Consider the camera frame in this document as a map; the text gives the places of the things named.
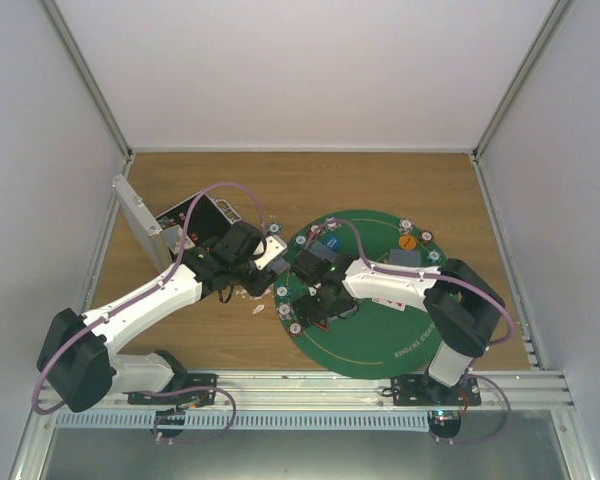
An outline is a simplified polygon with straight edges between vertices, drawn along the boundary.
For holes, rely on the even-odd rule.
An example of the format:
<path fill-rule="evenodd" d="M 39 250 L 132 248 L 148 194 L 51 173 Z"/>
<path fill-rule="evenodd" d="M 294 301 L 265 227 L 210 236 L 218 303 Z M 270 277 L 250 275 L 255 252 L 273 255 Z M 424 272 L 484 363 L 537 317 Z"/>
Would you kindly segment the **orange big blind button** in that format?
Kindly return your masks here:
<path fill-rule="evenodd" d="M 403 250 L 413 251 L 417 249 L 418 241 L 413 235 L 404 234 L 399 237 L 398 245 Z"/>

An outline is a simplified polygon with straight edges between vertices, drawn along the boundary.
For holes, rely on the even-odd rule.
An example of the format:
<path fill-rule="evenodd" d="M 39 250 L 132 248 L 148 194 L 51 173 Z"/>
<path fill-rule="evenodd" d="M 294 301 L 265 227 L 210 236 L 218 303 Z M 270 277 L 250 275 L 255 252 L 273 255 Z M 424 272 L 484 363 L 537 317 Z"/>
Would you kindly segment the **blue playing card deck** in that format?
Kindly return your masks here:
<path fill-rule="evenodd" d="M 278 258 L 269 264 L 269 270 L 277 275 L 283 274 L 290 268 L 290 264 L 284 258 Z"/>

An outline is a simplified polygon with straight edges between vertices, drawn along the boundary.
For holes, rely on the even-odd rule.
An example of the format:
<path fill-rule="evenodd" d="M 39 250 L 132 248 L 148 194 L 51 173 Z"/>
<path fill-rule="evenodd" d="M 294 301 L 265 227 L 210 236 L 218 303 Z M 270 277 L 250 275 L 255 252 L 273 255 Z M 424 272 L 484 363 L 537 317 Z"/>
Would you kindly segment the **blue 50 chips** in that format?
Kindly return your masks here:
<path fill-rule="evenodd" d="M 280 285 L 275 290 L 276 298 L 280 301 L 287 301 L 291 298 L 292 290 L 288 285 Z"/>
<path fill-rule="evenodd" d="M 296 235 L 293 239 L 293 245 L 296 248 L 303 248 L 306 244 L 307 237 L 304 235 Z"/>
<path fill-rule="evenodd" d="M 432 250 L 428 253 L 428 259 L 433 263 L 439 262 L 441 259 L 441 254 L 436 250 Z"/>

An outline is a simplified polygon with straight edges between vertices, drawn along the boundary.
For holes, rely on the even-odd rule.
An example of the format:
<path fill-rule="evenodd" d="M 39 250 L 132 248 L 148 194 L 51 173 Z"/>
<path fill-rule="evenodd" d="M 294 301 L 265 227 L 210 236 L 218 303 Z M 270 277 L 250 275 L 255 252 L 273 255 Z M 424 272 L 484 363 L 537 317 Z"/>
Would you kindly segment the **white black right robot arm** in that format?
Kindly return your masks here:
<path fill-rule="evenodd" d="M 425 370 L 422 388 L 436 405 L 457 395 L 466 372 L 489 346 L 507 341 L 493 337 L 499 320 L 512 323 L 501 297 L 458 259 L 442 266 L 406 267 L 373 263 L 362 254 L 328 259 L 303 251 L 292 273 L 316 289 L 289 304 L 293 318 L 288 332 L 293 336 L 306 335 L 311 327 L 325 330 L 331 318 L 346 315 L 368 299 L 427 313 L 441 343 Z"/>

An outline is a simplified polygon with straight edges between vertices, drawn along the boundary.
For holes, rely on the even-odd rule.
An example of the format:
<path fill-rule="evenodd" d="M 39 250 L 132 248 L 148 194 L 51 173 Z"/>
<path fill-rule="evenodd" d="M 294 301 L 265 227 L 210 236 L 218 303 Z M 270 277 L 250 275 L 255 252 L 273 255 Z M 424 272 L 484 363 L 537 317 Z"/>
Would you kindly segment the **blue orange 10 chip stack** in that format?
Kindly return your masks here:
<path fill-rule="evenodd" d="M 326 231 L 334 231 L 340 227 L 340 223 L 335 217 L 326 217 L 324 226 Z"/>

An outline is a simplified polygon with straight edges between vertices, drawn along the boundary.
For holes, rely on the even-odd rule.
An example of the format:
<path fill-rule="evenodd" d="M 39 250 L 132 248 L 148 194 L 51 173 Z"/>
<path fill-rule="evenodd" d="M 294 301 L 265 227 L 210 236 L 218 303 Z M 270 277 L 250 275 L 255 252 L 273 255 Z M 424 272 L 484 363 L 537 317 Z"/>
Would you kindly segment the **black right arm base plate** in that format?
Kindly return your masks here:
<path fill-rule="evenodd" d="M 447 387 L 423 373 L 404 374 L 390 379 L 382 395 L 395 406 L 480 406 L 482 399 L 475 380 Z"/>

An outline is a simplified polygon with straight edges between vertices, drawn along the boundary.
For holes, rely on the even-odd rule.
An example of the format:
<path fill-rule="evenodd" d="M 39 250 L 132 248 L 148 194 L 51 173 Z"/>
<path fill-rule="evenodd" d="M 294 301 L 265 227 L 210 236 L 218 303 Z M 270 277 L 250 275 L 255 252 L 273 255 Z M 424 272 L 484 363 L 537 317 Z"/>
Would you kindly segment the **blue small blind button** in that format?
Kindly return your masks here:
<path fill-rule="evenodd" d="M 335 235 L 328 236 L 324 240 L 324 244 L 332 251 L 339 251 L 341 249 L 341 240 L 338 236 Z"/>

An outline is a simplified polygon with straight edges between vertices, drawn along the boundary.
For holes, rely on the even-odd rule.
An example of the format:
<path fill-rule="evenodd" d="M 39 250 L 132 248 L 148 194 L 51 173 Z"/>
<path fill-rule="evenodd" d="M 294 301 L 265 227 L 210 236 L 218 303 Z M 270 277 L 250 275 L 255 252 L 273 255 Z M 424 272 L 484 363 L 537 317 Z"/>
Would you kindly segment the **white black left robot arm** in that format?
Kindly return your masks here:
<path fill-rule="evenodd" d="M 226 288 L 240 286 L 259 296 L 277 279 L 275 263 L 287 251 L 276 234 L 239 221 L 209 247 L 183 250 L 152 281 L 124 297 L 81 314 L 70 308 L 51 321 L 36 367 L 35 412 L 44 384 L 72 412 L 86 411 L 109 395 L 138 394 L 173 404 L 186 393 L 187 371 L 171 354 L 124 355 L 122 349 L 170 314 Z"/>

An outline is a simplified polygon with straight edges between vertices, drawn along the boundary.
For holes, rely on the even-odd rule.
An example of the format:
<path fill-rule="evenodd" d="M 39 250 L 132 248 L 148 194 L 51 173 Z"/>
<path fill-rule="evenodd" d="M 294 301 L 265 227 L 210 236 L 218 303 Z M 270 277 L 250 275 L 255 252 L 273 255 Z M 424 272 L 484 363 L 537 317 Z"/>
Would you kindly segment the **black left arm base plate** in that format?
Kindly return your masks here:
<path fill-rule="evenodd" d="M 160 396 L 151 396 L 142 392 L 132 392 L 127 395 L 127 401 L 131 405 L 167 405 L 179 408 L 192 406 L 212 405 L 215 401 L 215 393 L 209 390 L 180 393 L 173 392 L 190 389 L 192 387 L 215 387 L 218 375 L 215 373 L 188 372 L 184 375 L 176 375 L 167 386 L 160 391 Z"/>

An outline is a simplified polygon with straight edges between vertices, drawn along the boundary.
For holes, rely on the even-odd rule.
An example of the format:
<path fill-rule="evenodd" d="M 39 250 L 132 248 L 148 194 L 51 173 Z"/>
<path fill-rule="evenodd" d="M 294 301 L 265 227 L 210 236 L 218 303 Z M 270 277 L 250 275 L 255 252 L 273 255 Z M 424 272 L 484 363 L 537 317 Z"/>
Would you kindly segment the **blue green 50 chip stack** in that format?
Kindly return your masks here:
<path fill-rule="evenodd" d="M 279 223 L 273 222 L 268 226 L 268 231 L 270 234 L 278 234 L 281 230 L 281 225 Z"/>

